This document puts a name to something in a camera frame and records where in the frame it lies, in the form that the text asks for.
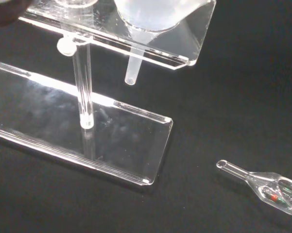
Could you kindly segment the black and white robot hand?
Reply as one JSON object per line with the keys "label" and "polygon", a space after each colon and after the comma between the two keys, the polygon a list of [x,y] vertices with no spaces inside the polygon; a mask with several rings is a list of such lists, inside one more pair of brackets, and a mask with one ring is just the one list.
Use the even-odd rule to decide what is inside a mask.
{"label": "black and white robot hand", "polygon": [[34,0],[0,0],[0,27],[12,24],[34,3]]}

